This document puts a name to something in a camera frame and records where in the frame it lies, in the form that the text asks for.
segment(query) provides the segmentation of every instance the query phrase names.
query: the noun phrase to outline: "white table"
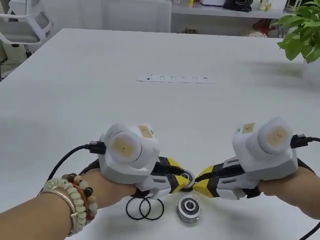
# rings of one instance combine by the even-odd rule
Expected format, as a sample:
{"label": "white table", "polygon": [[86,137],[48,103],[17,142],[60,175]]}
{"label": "white table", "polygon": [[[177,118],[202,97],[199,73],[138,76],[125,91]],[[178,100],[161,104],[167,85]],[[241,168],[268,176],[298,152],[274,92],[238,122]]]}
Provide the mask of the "white table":
{"label": "white table", "polygon": [[[277,41],[62,30],[0,83],[0,212],[35,196],[64,154],[118,121],[151,123],[161,155],[195,174],[234,156],[232,137],[241,123],[280,116],[296,133],[319,137],[319,91],[298,77],[302,59],[287,61]],[[216,83],[137,82],[143,73],[213,75]],[[298,155],[319,172],[317,147]],[[57,176],[94,159],[81,151]],[[129,219],[124,199],[73,239],[296,240],[317,223],[274,197],[197,195],[200,220],[186,226],[176,215],[180,196],[163,199],[164,216],[155,222]]]}

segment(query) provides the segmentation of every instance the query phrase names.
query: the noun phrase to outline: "shelf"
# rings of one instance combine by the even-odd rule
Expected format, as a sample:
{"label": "shelf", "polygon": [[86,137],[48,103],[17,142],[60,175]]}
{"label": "shelf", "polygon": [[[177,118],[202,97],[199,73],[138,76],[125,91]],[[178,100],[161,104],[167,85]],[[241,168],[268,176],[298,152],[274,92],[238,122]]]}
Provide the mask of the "shelf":
{"label": "shelf", "polygon": [[173,14],[187,15],[207,15],[207,16],[225,16],[238,18],[255,18],[255,19],[280,19],[285,15],[291,14],[284,10],[271,9],[269,11],[261,11],[253,8],[251,12],[233,11],[222,8],[221,6],[205,6],[201,3],[195,3],[193,7],[188,7],[188,4],[183,0],[179,4],[172,6]]}

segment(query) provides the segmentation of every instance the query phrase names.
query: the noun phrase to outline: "ball bearing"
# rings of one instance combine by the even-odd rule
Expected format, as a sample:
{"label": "ball bearing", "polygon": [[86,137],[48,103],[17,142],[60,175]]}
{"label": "ball bearing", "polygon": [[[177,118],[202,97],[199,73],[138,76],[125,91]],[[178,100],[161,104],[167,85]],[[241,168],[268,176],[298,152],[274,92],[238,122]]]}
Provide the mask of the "ball bearing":
{"label": "ball bearing", "polygon": [[181,174],[181,177],[189,180],[189,183],[181,189],[182,192],[191,192],[192,187],[195,185],[196,177],[192,172],[185,170],[184,173]]}
{"label": "ball bearing", "polygon": [[195,223],[201,214],[199,201],[193,196],[183,196],[177,204],[176,212],[179,218],[188,224]]}

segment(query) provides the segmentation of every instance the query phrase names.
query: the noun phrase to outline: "bracelet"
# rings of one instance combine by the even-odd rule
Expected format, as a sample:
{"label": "bracelet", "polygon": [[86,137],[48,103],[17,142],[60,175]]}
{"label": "bracelet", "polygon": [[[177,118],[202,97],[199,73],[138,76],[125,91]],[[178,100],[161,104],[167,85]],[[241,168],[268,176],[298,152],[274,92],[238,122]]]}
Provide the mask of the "bracelet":
{"label": "bracelet", "polygon": [[73,207],[76,210],[76,222],[75,224],[72,222],[72,232],[68,235],[68,237],[81,232],[86,225],[87,221],[87,213],[86,207],[84,206],[84,201],[81,198],[78,190],[73,186],[72,183],[68,182],[62,178],[53,178],[47,181],[43,187],[43,191],[57,190],[63,189],[71,198],[73,202]]}
{"label": "bracelet", "polygon": [[70,218],[72,220],[72,230],[68,234],[68,237],[74,235],[76,233],[76,230],[77,230],[76,216],[77,216],[78,213],[77,213],[77,210],[76,210],[74,204],[72,203],[72,201],[67,196],[65,196],[64,194],[62,194],[61,192],[59,192],[57,190],[42,190],[39,195],[41,195],[41,194],[54,194],[54,195],[57,195],[60,198],[62,198],[69,205],[69,207],[71,209],[71,212],[72,212],[71,215],[70,215]]}
{"label": "bracelet", "polygon": [[83,180],[83,177],[81,175],[71,173],[66,177],[66,180],[68,180],[69,183],[73,184],[73,187],[78,190],[82,197],[82,200],[84,201],[84,205],[87,206],[85,223],[87,225],[93,219],[95,219],[98,212],[98,203],[96,201],[96,198],[93,196],[94,190],[89,187],[88,182],[86,180]]}

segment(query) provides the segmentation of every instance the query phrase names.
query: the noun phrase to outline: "o-ring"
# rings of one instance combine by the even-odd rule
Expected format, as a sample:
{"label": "o-ring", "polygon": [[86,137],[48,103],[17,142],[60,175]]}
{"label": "o-ring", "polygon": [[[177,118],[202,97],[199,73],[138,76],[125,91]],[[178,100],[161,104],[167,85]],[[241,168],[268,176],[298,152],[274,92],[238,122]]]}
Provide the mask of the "o-ring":
{"label": "o-ring", "polygon": [[133,197],[133,198],[131,198],[128,202],[127,202],[127,204],[126,204],[126,206],[125,206],[125,213],[128,215],[128,217],[129,218],[131,218],[131,219],[133,219],[133,220],[142,220],[142,219],[147,219],[147,216],[150,214],[150,212],[151,212],[151,203],[150,203],[150,201],[148,200],[148,199],[146,199],[145,197],[143,197],[143,200],[141,201],[141,203],[142,202],[144,202],[144,201],[147,201],[147,203],[148,203],[148,205],[149,205],[149,210],[148,210],[148,212],[147,212],[147,214],[146,214],[146,216],[145,215],[143,215],[142,214],[142,211],[141,211],[141,203],[140,203],[140,206],[139,206],[139,211],[140,211],[140,214],[141,214],[141,216],[142,217],[133,217],[133,216],[131,216],[130,214],[129,214],[129,211],[128,211],[128,206],[129,206],[129,203],[133,200],[133,199],[138,199],[139,197]]}
{"label": "o-ring", "polygon": [[144,201],[147,201],[147,202],[149,203],[149,206],[151,205],[151,204],[150,204],[150,201],[149,201],[149,198],[151,198],[151,197],[150,197],[150,196],[149,196],[149,197],[144,197],[143,200],[140,202],[139,212],[140,212],[140,214],[144,217],[144,219],[147,219],[147,220],[149,220],[149,221],[155,221],[155,220],[160,219],[160,218],[164,215],[165,205],[164,205],[164,203],[163,203],[160,199],[157,199],[157,200],[159,201],[159,203],[161,203],[161,205],[162,205],[162,212],[161,212],[160,216],[158,216],[158,217],[149,218],[148,215],[149,215],[150,212],[151,212],[151,207],[150,207],[150,209],[149,209],[149,211],[148,211],[148,213],[147,213],[146,215],[144,215],[143,212],[142,212],[142,210],[141,210],[141,207],[142,207],[142,204],[144,203]]}

